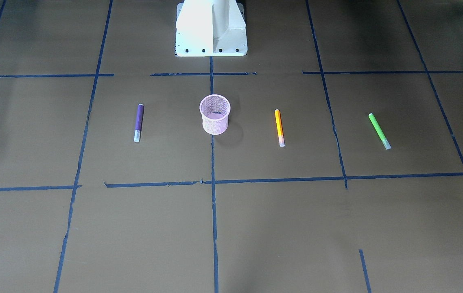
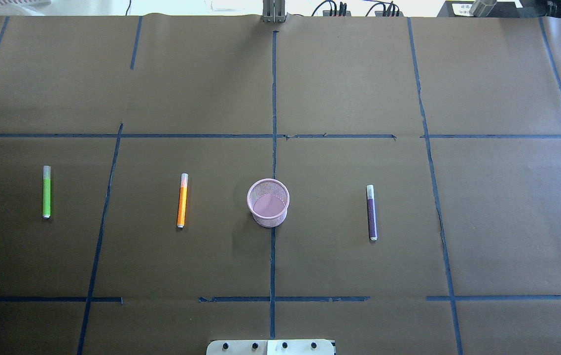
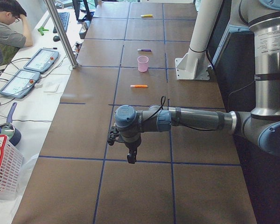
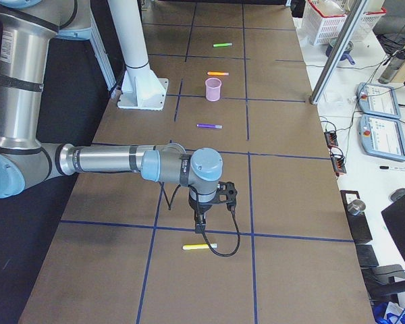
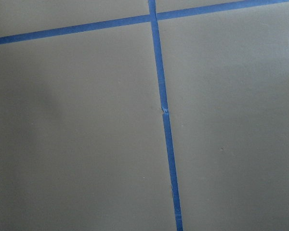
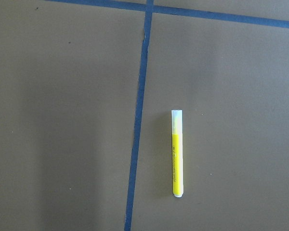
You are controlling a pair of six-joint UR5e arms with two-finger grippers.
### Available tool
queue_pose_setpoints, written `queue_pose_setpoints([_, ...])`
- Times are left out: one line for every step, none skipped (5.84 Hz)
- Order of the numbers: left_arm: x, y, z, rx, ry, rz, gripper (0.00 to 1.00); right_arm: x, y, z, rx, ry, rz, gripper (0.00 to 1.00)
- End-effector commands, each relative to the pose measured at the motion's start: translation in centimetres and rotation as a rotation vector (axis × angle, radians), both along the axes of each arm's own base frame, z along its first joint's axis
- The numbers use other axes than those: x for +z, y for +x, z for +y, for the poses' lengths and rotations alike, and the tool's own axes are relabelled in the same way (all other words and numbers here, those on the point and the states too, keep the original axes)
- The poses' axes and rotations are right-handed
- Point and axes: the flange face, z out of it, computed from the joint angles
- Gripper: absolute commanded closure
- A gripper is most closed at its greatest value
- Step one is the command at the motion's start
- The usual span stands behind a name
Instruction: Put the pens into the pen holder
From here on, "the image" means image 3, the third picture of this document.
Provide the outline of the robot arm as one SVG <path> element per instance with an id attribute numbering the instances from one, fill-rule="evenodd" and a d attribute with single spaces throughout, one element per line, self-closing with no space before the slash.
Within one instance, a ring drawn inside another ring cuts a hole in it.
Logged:
<path id="1" fill-rule="evenodd" d="M 124 143 L 127 160 L 136 162 L 143 132 L 165 132 L 172 126 L 198 131 L 226 130 L 280 156 L 280 0 L 234 0 L 226 32 L 254 34 L 255 96 L 251 112 L 212 112 L 152 105 L 146 111 L 120 106 L 107 142 Z"/>

